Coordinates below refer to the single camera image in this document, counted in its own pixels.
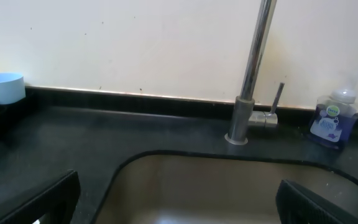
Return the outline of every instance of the green and white logo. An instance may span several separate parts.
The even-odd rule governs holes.
[[[327,114],[330,116],[337,116],[341,111],[335,105],[331,105],[327,107]]]

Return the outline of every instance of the purple liquid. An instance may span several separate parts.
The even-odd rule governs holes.
[[[319,136],[316,136],[312,132],[310,132],[310,128],[313,125],[313,123],[315,121],[318,122],[323,118],[320,115],[320,111],[322,111],[322,110],[325,111],[326,109],[327,109],[326,105],[322,105],[322,104],[317,105],[316,111],[314,112],[313,118],[312,118],[312,120],[310,121],[310,124],[309,124],[307,136],[311,140],[313,140],[315,142],[318,142],[318,143],[320,143],[320,144],[322,144],[322,145],[324,145],[326,147],[342,150],[342,149],[345,148],[347,140],[349,139],[349,136],[350,136],[350,134],[352,132],[353,125],[356,122],[356,120],[358,119],[358,113],[350,114],[351,117],[344,116],[344,115],[341,115],[341,114],[336,116],[338,118],[338,120],[339,120],[339,123],[336,126],[336,130],[342,130],[342,133],[341,133],[341,136],[339,137],[338,142],[332,142],[332,141],[329,141],[327,139],[323,139],[323,138],[321,138]],[[325,118],[334,119],[335,117],[332,117],[332,116],[327,114],[325,116]]]

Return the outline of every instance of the bottle label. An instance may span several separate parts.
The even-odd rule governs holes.
[[[335,105],[330,105],[326,110],[321,110],[318,119],[315,119],[310,127],[310,132],[332,142],[338,142],[342,134],[342,129],[337,117],[340,110]]]

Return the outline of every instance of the light blue bowl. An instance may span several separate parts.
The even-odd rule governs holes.
[[[0,105],[25,98],[24,79],[19,73],[0,73]]]

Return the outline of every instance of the black countertop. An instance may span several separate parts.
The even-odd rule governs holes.
[[[319,166],[358,184],[358,131],[342,152],[307,140],[302,128],[249,131],[249,143],[225,139],[229,122],[64,107],[44,108],[0,138],[0,203],[67,169],[81,196],[72,223],[91,223],[113,175],[128,160],[172,153]]]

